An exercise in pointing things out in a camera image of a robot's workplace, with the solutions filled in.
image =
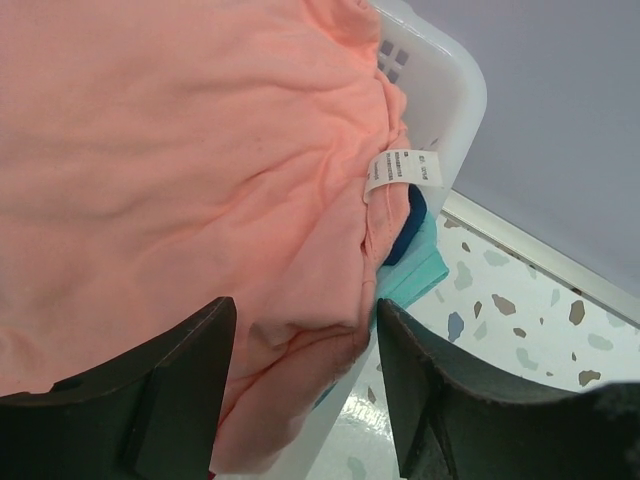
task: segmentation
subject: pink blanket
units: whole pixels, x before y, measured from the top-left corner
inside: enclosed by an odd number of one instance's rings
[[[217,296],[239,327],[214,471],[260,471],[366,347],[406,147],[363,0],[6,0],[0,395],[44,392]]]

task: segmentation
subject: clothing care label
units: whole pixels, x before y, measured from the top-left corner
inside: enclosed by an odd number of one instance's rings
[[[422,150],[385,150],[377,155],[369,164],[364,201],[368,201],[371,190],[390,183],[442,187],[438,153]]]

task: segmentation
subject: wall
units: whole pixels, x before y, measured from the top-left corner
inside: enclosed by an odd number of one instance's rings
[[[640,0],[408,0],[488,87],[454,188],[640,296]]]

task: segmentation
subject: white laundry basket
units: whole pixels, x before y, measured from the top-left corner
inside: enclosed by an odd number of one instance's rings
[[[458,175],[487,104],[478,65],[453,39],[418,17],[401,0],[370,0],[382,14],[378,66],[407,95],[404,120],[415,149],[435,150],[444,188],[421,187],[437,216]],[[307,419],[296,441],[264,475],[216,480],[303,480],[313,465],[377,339]]]

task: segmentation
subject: teal fabric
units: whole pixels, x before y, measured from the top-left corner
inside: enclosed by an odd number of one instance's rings
[[[376,299],[389,298],[406,309],[447,278],[449,269],[438,251],[437,242],[438,229],[435,219],[431,213],[427,213],[402,259],[396,265],[381,267],[378,270]],[[374,304],[370,328],[375,328],[375,325]],[[320,396],[314,408],[331,393],[331,390],[333,386]]]

